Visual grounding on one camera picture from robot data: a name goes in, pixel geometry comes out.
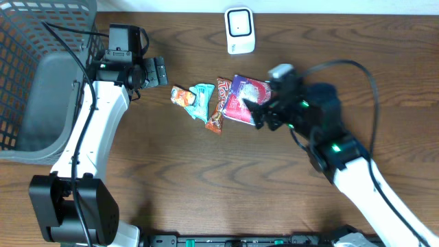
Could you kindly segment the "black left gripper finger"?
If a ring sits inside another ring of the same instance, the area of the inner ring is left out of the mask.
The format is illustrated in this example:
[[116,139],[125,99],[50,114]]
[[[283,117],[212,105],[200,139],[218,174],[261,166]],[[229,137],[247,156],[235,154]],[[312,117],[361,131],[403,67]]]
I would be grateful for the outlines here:
[[156,71],[156,64],[153,58],[145,58],[143,60],[145,67],[145,81],[143,88],[152,88],[158,86],[158,76]]
[[154,60],[155,60],[155,65],[156,65],[158,84],[160,86],[168,85],[167,72],[166,72],[164,58],[162,56],[159,56],[159,57],[156,57]]

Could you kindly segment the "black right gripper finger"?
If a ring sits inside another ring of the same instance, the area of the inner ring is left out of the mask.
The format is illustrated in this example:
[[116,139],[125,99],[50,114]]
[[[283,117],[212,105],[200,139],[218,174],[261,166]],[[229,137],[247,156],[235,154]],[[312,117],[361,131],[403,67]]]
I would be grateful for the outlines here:
[[258,104],[257,102],[252,102],[249,99],[243,99],[244,104],[246,105],[247,109],[250,112],[254,111],[266,111],[269,108],[269,105],[271,104],[271,100],[269,99],[266,102],[263,102],[262,104]]
[[264,127],[266,120],[267,120],[267,114],[265,112],[261,111],[254,111],[252,113],[252,118],[254,122],[254,126],[257,130]]

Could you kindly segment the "red purple snack package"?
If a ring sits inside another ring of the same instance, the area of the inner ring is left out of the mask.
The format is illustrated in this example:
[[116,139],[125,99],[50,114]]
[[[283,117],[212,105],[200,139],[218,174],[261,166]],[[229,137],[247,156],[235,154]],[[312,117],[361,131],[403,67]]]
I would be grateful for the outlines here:
[[225,118],[254,125],[250,111],[244,100],[259,105],[267,102],[272,96],[267,82],[261,82],[241,75],[235,75],[230,86],[223,114]]

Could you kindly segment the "orange tissue pack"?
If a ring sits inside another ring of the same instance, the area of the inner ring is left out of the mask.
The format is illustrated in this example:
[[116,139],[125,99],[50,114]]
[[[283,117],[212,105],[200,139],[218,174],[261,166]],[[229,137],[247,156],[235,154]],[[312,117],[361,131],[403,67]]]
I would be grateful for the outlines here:
[[191,91],[186,91],[178,86],[173,86],[171,89],[171,102],[183,108],[194,104],[196,99],[195,94]]

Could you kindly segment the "dark red snack packet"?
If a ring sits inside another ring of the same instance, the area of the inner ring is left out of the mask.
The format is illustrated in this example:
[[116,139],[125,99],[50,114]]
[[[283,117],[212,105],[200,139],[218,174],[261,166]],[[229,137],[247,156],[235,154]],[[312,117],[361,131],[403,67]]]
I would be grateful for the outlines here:
[[217,79],[218,104],[213,111],[212,116],[205,124],[206,129],[209,129],[217,134],[222,133],[222,126],[224,121],[223,109],[225,107],[226,100],[228,99],[231,84],[232,82],[228,79]]

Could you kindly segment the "teal snack packet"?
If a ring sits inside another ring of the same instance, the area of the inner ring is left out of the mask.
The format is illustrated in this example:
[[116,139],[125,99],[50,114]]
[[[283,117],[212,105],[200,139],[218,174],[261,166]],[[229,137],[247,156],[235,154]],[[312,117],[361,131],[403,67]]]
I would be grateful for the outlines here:
[[197,84],[189,88],[189,91],[195,95],[195,101],[192,105],[185,107],[185,110],[193,119],[201,119],[207,123],[209,101],[214,89],[213,84]]

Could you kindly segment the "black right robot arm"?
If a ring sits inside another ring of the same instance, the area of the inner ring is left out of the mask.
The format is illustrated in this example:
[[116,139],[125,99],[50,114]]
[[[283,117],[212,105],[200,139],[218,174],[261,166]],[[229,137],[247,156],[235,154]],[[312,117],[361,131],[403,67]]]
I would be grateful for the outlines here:
[[308,144],[301,148],[310,163],[360,210],[386,246],[438,245],[438,236],[396,195],[372,153],[346,129],[333,85],[305,85],[295,77],[270,85],[274,97],[269,101],[244,100],[256,128],[287,125],[293,137],[305,138]]

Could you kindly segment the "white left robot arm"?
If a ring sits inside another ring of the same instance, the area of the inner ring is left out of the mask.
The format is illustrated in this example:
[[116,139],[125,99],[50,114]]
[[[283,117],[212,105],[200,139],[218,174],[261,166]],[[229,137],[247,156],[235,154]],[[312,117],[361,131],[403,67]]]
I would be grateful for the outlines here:
[[105,186],[108,155],[117,126],[141,89],[168,83],[163,57],[134,57],[108,50],[88,67],[78,118],[48,175],[35,175],[29,196],[41,234],[65,246],[147,246],[140,227],[119,219]]

